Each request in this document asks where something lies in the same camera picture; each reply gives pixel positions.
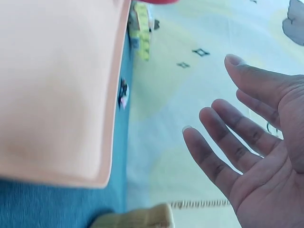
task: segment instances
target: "hand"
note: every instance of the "hand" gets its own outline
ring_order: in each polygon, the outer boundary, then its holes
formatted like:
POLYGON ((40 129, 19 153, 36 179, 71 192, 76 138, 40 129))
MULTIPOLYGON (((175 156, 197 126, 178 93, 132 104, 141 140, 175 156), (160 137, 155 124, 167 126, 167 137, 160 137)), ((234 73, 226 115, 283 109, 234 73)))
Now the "hand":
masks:
POLYGON ((264 131, 225 100, 203 108, 199 119, 243 175, 220 160, 194 128, 186 145, 209 179, 229 199, 244 228, 304 227, 304 76, 287 76, 244 64, 234 55, 226 69, 237 98, 280 129, 284 140, 264 131), (227 128, 254 151, 251 153, 227 128))

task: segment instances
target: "diamond shape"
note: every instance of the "diamond shape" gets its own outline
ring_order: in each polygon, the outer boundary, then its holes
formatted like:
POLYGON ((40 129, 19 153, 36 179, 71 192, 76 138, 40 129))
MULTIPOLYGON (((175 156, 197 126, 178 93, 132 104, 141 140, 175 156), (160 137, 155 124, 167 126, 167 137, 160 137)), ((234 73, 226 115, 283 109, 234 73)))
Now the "diamond shape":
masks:
POLYGON ((198 54, 198 55, 201 56, 201 57, 210 55, 209 52, 204 51, 204 50, 201 49, 201 48, 200 48, 200 49, 197 49, 197 50, 192 50, 192 52, 198 54))
POLYGON ((177 64, 179 67, 182 67, 182 68, 188 68, 188 67, 190 67, 190 65, 189 64, 187 64, 187 63, 185 63, 185 62, 182 62, 182 63, 178 63, 177 64))

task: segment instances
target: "teal fabric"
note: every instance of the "teal fabric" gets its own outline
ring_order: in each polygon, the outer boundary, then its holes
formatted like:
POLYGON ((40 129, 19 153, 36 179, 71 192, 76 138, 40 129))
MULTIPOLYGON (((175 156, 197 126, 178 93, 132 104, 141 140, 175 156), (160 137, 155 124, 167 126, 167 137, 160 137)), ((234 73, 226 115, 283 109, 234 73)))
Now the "teal fabric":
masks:
MULTIPOLYGON (((133 53, 126 36, 121 77, 127 82, 131 81, 132 68, 133 53)), ((57 188, 1 180, 0 227, 85 228, 101 214, 124 212, 129 109, 129 104, 126 110, 116 109, 113 166, 105 189, 57 188)))

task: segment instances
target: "gray cloud print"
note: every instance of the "gray cloud print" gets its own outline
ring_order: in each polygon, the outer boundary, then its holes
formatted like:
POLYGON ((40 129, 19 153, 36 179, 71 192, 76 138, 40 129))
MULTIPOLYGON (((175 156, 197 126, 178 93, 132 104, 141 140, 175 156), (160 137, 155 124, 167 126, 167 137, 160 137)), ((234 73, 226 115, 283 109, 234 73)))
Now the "gray cloud print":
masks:
POLYGON ((287 18, 283 21, 283 32, 293 42, 304 46, 304 3, 290 0, 287 18))

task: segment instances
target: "red object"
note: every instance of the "red object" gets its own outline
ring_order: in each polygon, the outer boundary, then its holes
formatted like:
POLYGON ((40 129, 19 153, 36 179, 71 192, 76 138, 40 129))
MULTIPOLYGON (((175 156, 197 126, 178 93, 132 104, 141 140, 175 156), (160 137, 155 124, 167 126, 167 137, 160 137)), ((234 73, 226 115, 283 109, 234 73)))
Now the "red object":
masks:
POLYGON ((140 0, 151 4, 170 4, 178 2, 179 0, 140 0))

